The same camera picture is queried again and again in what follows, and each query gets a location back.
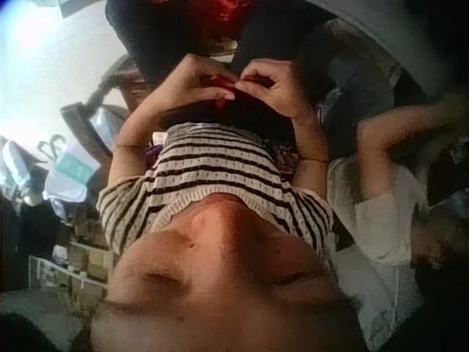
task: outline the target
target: hand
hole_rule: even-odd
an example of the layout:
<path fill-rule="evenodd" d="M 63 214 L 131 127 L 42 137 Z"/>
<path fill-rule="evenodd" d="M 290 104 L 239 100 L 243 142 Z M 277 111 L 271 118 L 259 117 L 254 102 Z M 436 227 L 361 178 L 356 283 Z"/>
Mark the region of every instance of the hand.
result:
<path fill-rule="evenodd" d="M 445 124 L 464 131 L 469 125 L 469 97 L 466 94 L 448 94 L 435 105 L 437 115 Z"/>
<path fill-rule="evenodd" d="M 246 79 L 264 76 L 273 81 L 271 88 Z M 303 93 L 293 63 L 273 59 L 255 59 L 241 73 L 235 84 L 241 90 L 263 101 L 279 114 L 292 120 L 311 119 L 312 108 Z"/>
<path fill-rule="evenodd" d="M 238 80 L 238 77 L 220 62 L 188 54 L 143 104 L 150 111 L 165 112 L 203 100 L 234 100 L 235 94 L 225 88 L 202 85 L 201 78 L 213 75 Z"/>

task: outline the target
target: mouth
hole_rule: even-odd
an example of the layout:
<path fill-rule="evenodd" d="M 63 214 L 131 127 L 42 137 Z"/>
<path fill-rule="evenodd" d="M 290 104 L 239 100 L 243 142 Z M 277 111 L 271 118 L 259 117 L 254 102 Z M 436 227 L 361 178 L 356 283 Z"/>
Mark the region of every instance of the mouth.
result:
<path fill-rule="evenodd" d="M 209 205 L 217 202 L 235 202 L 241 205 L 245 205 L 243 200 L 233 194 L 228 194 L 228 193 L 214 193 L 209 195 L 208 197 L 205 197 L 201 201 L 201 205 Z"/>

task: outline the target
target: striped sweater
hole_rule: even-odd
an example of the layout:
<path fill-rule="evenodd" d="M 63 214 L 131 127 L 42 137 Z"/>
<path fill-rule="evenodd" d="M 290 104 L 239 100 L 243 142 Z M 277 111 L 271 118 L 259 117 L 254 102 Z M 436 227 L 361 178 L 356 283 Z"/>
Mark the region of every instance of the striped sweater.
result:
<path fill-rule="evenodd" d="M 103 189 L 97 203 L 109 246 L 123 253 L 165 227 L 192 202 L 234 194 L 283 232 L 300 236 L 329 257 L 332 210 L 314 192 L 282 180 L 258 137 L 219 124 L 185 123 L 168 130 L 155 165 Z"/>

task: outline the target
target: white sleeve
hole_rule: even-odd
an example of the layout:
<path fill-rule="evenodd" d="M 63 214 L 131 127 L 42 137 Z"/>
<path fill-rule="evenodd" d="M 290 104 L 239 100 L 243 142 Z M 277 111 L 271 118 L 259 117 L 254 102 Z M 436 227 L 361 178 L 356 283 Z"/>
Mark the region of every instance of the white sleeve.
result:
<path fill-rule="evenodd" d="M 410 260 L 410 228 L 405 231 L 407 219 L 400 218 L 391 192 L 355 205 L 355 218 L 352 236 L 369 259 L 392 265 Z"/>

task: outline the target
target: knit top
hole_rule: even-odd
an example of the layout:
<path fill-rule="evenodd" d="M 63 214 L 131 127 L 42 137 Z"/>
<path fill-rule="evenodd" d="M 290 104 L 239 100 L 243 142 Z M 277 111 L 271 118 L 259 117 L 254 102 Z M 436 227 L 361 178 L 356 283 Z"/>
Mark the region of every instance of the knit top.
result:
<path fill-rule="evenodd" d="M 170 128 L 155 165 L 142 176 L 124 177 L 103 189 L 97 209 L 109 246 L 121 254 L 142 235 L 163 229 L 192 202 L 214 193 L 238 196 L 324 259 L 335 249 L 328 203 L 282 179 L 257 136 L 225 125 Z"/>

